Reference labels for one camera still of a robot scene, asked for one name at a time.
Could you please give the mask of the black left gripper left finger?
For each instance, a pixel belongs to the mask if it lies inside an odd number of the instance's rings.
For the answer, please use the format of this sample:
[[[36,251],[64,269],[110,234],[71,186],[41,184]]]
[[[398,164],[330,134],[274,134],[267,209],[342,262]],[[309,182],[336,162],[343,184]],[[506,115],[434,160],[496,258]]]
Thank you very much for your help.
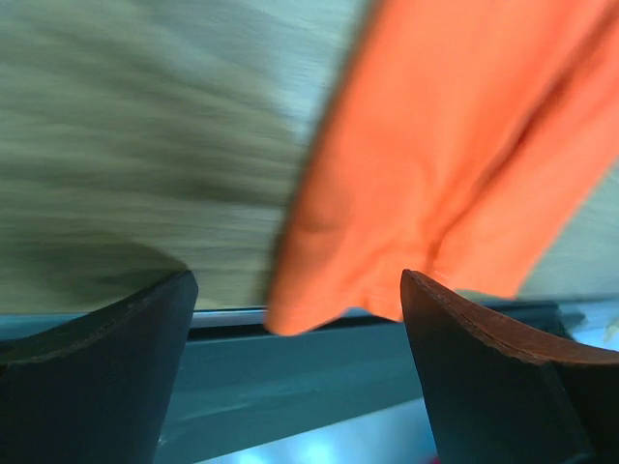
[[[197,294],[178,272],[3,342],[2,462],[153,462]]]

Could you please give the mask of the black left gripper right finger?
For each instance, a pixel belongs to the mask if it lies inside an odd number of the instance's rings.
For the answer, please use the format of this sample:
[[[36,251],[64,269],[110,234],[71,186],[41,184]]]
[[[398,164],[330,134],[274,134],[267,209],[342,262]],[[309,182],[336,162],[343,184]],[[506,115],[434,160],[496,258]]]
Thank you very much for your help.
[[[614,463],[618,355],[404,271],[403,321],[443,463]]]

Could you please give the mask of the orange t shirt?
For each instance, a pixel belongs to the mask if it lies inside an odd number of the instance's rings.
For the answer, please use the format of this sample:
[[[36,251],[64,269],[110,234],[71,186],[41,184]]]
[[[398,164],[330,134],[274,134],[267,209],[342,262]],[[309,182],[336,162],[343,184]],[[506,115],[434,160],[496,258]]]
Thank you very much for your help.
[[[286,220],[266,327],[514,296],[618,158],[614,1],[379,1]]]

